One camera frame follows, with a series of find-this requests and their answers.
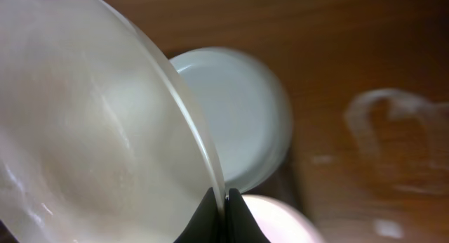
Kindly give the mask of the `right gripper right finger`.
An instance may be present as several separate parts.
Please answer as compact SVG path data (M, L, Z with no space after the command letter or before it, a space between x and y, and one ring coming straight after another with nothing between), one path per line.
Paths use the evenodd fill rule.
M261 231L241 193L231 188L225 202L228 243L270 243Z

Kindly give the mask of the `pinkish white plate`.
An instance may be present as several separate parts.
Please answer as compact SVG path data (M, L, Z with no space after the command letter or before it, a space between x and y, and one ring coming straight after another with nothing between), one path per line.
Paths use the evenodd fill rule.
M290 205L261 195L243 195L242 198L270 242L326 243L313 224Z

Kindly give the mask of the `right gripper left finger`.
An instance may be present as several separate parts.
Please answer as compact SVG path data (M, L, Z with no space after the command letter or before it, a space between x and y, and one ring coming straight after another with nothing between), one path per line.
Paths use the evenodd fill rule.
M218 213L215 194L213 189L209 188L175 243L220 242L222 242L222 222Z

